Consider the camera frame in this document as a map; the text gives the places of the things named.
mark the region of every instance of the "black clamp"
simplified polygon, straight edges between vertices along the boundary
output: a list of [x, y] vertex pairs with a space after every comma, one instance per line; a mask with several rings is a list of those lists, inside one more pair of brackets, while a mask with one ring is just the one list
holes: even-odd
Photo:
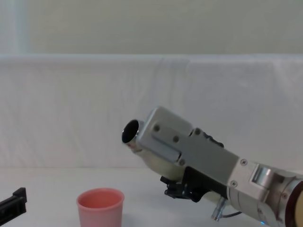
[[167, 185], [164, 194], [174, 199], [186, 199], [199, 202], [203, 195], [210, 190], [203, 187], [199, 178], [193, 178], [195, 173], [196, 171], [194, 169], [187, 167], [182, 182], [170, 181], [162, 176], [160, 181]]
[[13, 196], [0, 202], [0, 226], [25, 213], [27, 192], [25, 188], [19, 188]]

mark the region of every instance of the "pink cup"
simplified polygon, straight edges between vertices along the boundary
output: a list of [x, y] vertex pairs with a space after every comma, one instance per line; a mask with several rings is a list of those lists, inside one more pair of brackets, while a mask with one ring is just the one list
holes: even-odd
[[96, 188], [77, 198], [81, 227], [121, 227], [124, 194], [113, 188]]

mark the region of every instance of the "white backdrop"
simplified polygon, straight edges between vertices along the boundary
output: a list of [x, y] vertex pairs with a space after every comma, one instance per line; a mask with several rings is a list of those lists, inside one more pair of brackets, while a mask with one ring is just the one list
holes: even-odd
[[0, 166], [143, 167], [121, 144], [157, 105], [249, 159], [303, 170], [302, 55], [0, 57]]

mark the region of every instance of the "white table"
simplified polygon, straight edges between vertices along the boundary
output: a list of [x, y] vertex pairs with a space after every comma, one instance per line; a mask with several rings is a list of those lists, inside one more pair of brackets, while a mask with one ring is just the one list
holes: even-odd
[[174, 200], [164, 195], [166, 185], [149, 169], [2, 168], [0, 181], [1, 200], [19, 187], [27, 189], [27, 213], [5, 227], [79, 227], [76, 198], [96, 187], [124, 192], [123, 227], [261, 226], [244, 214], [214, 222], [210, 216], [217, 195], [210, 193], [199, 203]]

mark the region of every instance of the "screw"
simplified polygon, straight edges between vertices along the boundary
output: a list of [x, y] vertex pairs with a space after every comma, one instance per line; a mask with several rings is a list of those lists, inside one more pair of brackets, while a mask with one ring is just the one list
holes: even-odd
[[160, 126], [156, 124], [156, 125], [153, 127], [153, 130], [154, 130], [154, 131], [160, 131]]
[[286, 199], [287, 199], [287, 197], [288, 197], [287, 193], [283, 193], [283, 194], [282, 194], [282, 198], [283, 198], [283, 199], [285, 199], [285, 200], [286, 200]]
[[179, 137], [178, 136], [174, 136], [174, 138], [172, 139], [175, 143], [179, 142]]
[[179, 161], [179, 165], [180, 165], [180, 166], [184, 166], [184, 165], [185, 165], [185, 160], [184, 160], [184, 159], [181, 159], [181, 160]]
[[196, 134], [196, 135], [200, 135], [200, 133], [201, 133], [201, 129], [196, 128], [196, 129], [195, 129], [195, 134]]
[[247, 165], [247, 160], [246, 159], [242, 159], [240, 163], [241, 163], [242, 166], [246, 166]]
[[235, 188], [238, 186], [238, 183], [236, 181], [231, 181], [231, 186]]

